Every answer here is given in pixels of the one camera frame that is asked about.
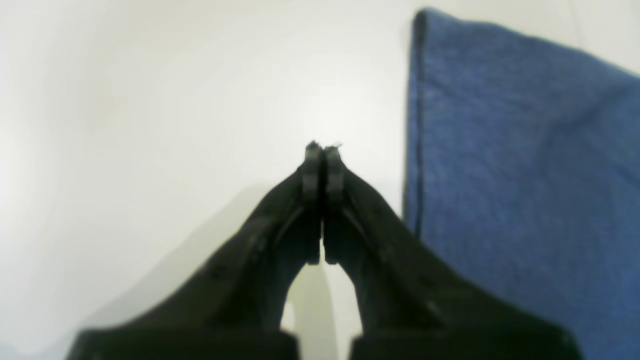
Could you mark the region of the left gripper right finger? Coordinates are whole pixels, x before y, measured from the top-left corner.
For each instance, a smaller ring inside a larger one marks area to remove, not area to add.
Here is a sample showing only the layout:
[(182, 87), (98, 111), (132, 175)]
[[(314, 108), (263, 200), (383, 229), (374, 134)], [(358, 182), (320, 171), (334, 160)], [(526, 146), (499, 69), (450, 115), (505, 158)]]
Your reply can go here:
[(324, 153), (326, 260), (354, 285), (352, 360), (580, 360), (563, 328), (474, 285), (414, 237), (373, 187)]

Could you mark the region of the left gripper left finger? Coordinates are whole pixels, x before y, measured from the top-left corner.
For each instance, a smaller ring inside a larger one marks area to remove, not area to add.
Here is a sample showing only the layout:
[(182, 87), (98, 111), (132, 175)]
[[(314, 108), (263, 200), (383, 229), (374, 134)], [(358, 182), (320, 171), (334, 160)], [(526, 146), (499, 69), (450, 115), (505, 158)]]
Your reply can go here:
[(123, 325), (78, 335), (69, 360), (299, 360), (281, 330), (288, 291), (320, 260), (323, 150), (258, 203), (175, 292)]

